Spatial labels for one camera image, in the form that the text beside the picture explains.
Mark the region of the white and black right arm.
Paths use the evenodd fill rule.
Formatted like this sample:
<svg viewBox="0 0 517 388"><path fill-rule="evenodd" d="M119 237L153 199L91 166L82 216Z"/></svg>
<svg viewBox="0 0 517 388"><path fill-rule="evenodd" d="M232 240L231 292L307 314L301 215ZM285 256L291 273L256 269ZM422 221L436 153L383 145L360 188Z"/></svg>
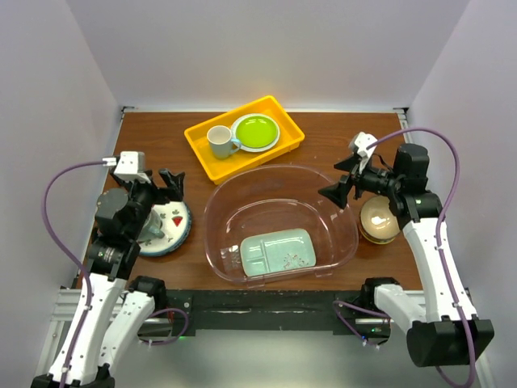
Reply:
<svg viewBox="0 0 517 388"><path fill-rule="evenodd" d="M393 167L374 167L373 151L357 145L335 164L340 180L320 194L339 208L351 190L383 196L397 219L417 265L425 304L410 299L392 278L368 278L360 309L371 318L388 315L406 336L410 359L418 367L473 364L494 338L489 319L481 319L465 291L448 245L447 227L439 220L439 197L427 190L427 149L405 143L397 149Z"/></svg>

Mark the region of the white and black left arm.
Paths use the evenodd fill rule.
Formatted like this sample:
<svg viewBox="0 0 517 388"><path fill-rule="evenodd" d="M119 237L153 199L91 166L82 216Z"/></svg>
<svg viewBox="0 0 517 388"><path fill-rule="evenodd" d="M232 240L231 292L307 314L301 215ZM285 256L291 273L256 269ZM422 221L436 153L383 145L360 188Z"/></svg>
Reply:
<svg viewBox="0 0 517 388"><path fill-rule="evenodd" d="M86 259L81 260L57 237L48 219L48 199L41 216L50 237L82 274L80 298L69 331L48 372L34 387L113 387L130 343L147 318L170 312L163 280L129 277L141 252L139 237L156 206L183 203L184 173L159 170L164 186L141 167L110 171L118 183L98 198L96 227Z"/></svg>

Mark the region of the mint divided rectangular plate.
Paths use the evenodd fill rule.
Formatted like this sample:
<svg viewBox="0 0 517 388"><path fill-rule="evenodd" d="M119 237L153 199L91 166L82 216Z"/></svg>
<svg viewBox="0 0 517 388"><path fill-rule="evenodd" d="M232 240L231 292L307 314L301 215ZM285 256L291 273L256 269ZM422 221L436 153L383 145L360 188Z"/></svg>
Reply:
<svg viewBox="0 0 517 388"><path fill-rule="evenodd" d="M265 276L316 265L312 239L304 229L281 230L245 238L239 253L247 276Z"/></svg>

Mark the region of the teal glazed ceramic mug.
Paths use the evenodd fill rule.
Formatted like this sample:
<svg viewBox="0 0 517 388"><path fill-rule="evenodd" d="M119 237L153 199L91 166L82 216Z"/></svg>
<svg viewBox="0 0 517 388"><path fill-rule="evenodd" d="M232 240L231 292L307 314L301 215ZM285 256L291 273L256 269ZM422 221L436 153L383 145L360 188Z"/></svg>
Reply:
<svg viewBox="0 0 517 388"><path fill-rule="evenodd" d="M137 241L139 243L144 243L155 238L164 238L164 236L165 233L162 231L162 219L154 209L151 209Z"/></svg>

